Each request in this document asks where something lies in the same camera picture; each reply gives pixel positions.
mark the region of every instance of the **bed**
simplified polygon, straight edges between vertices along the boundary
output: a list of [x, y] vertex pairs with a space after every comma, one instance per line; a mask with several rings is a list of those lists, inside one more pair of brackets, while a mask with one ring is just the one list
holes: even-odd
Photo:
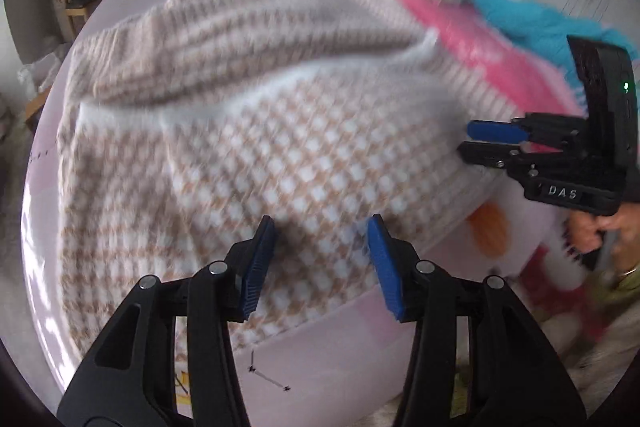
[[[113, 26], [164, 0], [104, 0], [78, 39]], [[58, 235], [58, 158], [56, 131], [62, 116], [67, 59], [47, 100], [33, 142], [22, 209], [25, 280], [34, 325], [52, 373], [66, 389], [80, 362], [63, 334], [56, 293]], [[509, 216], [518, 241], [499, 260], [478, 252], [466, 223], [424, 257], [452, 275], [482, 280], [489, 271], [517, 275], [557, 217], [552, 207], [525, 201], [522, 188], [500, 182], [492, 200]], [[239, 381], [248, 415], [261, 426], [348, 425], [401, 392], [414, 334], [387, 312], [378, 288], [318, 320], [255, 348], [236, 353]], [[255, 367], [263, 375], [249, 371]], [[186, 383], [188, 375], [177, 375]], [[177, 390], [178, 404], [189, 400]]]

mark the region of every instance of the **knitted sweater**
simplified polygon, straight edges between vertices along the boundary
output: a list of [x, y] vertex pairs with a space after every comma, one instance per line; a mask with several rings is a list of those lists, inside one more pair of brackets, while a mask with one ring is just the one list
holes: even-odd
[[456, 155], [466, 122], [513, 116], [395, 0], [167, 0], [78, 42], [58, 131], [78, 354], [140, 277], [191, 276], [263, 214], [280, 235], [234, 349], [356, 298], [367, 217], [426, 253], [496, 178]]

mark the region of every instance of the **finger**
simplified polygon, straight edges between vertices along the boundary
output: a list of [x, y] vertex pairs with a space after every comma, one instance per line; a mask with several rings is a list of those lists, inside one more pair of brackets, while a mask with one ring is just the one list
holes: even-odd
[[572, 245], [581, 252], [588, 253], [602, 246], [597, 234], [596, 220], [591, 214], [573, 211], [569, 215], [568, 230]]
[[611, 251], [611, 256], [613, 264], [619, 273], [633, 270], [640, 263], [638, 250], [629, 244], [621, 245], [618, 243]]
[[625, 227], [623, 229], [620, 229], [620, 238], [619, 238], [619, 243], [623, 243], [624, 245], [627, 245], [628, 243], [632, 243], [636, 240], [636, 238], [638, 237], [638, 230], [636, 230], [635, 228], [629, 228], [629, 227]]
[[627, 221], [626, 216], [619, 212], [615, 216], [597, 217], [596, 227], [599, 230], [619, 230]]

